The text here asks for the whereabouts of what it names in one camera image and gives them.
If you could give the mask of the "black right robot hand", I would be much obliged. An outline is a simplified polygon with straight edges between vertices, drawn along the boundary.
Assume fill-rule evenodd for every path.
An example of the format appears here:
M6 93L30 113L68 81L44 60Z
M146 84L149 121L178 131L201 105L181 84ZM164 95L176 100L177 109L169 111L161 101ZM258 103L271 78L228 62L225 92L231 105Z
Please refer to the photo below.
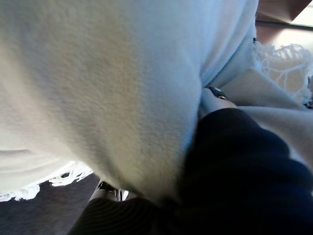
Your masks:
M179 203L122 201L100 182L72 235L310 235L313 175L285 142L205 88Z

